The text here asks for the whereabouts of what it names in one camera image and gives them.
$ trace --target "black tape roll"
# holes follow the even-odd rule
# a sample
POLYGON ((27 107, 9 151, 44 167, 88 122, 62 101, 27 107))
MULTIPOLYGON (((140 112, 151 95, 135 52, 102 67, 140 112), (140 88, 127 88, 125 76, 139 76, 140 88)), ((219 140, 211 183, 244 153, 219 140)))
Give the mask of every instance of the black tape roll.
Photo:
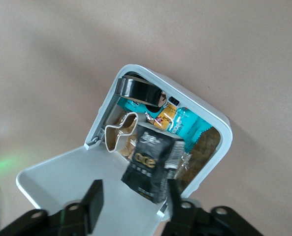
POLYGON ((115 95, 146 105, 158 106, 162 90, 144 79, 125 75, 117 81, 115 95))

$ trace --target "table surface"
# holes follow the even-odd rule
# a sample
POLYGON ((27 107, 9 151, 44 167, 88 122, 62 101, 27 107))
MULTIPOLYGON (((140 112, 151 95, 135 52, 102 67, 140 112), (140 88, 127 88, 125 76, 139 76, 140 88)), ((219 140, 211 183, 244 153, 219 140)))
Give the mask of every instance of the table surface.
POLYGON ((83 145, 129 63, 230 119, 232 146, 191 197, 292 235, 292 1, 279 0, 0 0, 0 226, 33 208, 17 174, 83 145))

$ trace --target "plastic container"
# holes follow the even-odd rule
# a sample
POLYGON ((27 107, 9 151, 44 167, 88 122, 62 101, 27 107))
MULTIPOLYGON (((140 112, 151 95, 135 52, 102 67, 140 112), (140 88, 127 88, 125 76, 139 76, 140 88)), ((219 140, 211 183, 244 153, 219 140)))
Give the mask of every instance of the plastic container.
POLYGON ((53 214, 67 202, 82 199, 95 179, 103 179, 104 206, 94 229, 95 236, 152 235, 166 219, 165 203, 156 205, 121 182, 128 161, 117 152, 109 153, 103 143, 104 128, 123 114, 114 95, 118 78, 138 75, 170 94, 215 127, 220 142, 208 162, 188 184, 182 197, 189 197, 227 153, 232 142, 228 118, 167 76, 143 66, 129 64, 117 74, 83 146, 23 170, 17 185, 36 208, 53 214))

